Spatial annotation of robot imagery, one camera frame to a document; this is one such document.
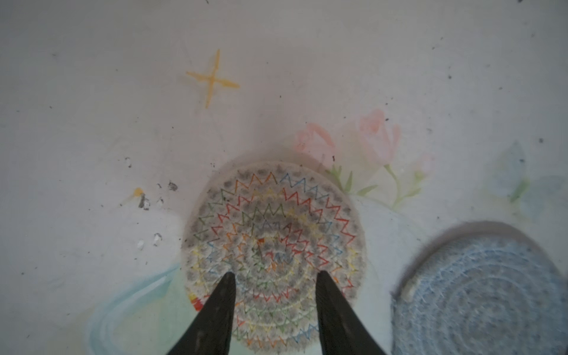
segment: debris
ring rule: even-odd
[[[177,191],[177,185],[170,180],[170,183],[168,184],[168,189],[170,189],[171,191]]]
[[[150,200],[146,198],[145,194],[140,196],[140,203],[138,204],[138,208],[142,208],[144,211],[150,210]]]
[[[154,247],[158,246],[158,242],[162,240],[162,235],[159,233],[154,234]]]

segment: white surface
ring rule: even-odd
[[[208,2],[0,5],[0,353],[39,348],[165,270],[214,171],[307,121],[380,107],[402,126],[394,166],[432,152],[403,206],[429,237],[483,215],[456,207],[514,140],[529,176],[568,176],[565,1]],[[184,73],[210,70],[218,48],[218,76],[241,89],[217,87],[205,110]],[[119,207],[136,187],[150,211]],[[566,190],[525,229],[564,274]],[[158,248],[136,249],[157,232]]]

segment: pink tulip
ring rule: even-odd
[[[296,133],[294,149],[321,162],[326,169],[331,168],[336,155],[331,135],[325,128],[315,123],[308,123],[305,130]]]
[[[400,126],[395,124],[390,132],[385,125],[385,114],[376,109],[357,122],[357,132],[363,152],[370,163],[388,165],[400,139]]]

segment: multicolored woven coaster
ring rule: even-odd
[[[182,243],[186,288],[200,310],[224,273],[236,276],[233,337],[253,351],[302,350],[318,339],[317,273],[348,301],[365,272],[365,238],[349,199],[312,170],[245,166],[205,189]]]
[[[564,354],[568,287],[529,242],[462,237],[406,283],[393,333],[393,355]]]

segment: yellow star drawing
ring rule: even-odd
[[[205,108],[208,108],[209,103],[211,102],[211,97],[213,96],[213,84],[214,83],[217,82],[217,83],[221,84],[222,86],[234,87],[235,89],[240,88],[240,85],[237,84],[237,83],[234,83],[232,81],[225,80],[225,79],[218,79],[218,78],[215,77],[215,73],[217,72],[217,69],[219,69],[219,58],[220,57],[221,57],[221,50],[217,49],[217,54],[215,56],[215,66],[213,67],[213,72],[211,73],[210,76],[205,76],[205,75],[194,73],[194,72],[186,72],[187,75],[196,78],[198,81],[206,80],[206,81],[209,82],[209,90],[207,92],[207,101],[205,102]]]

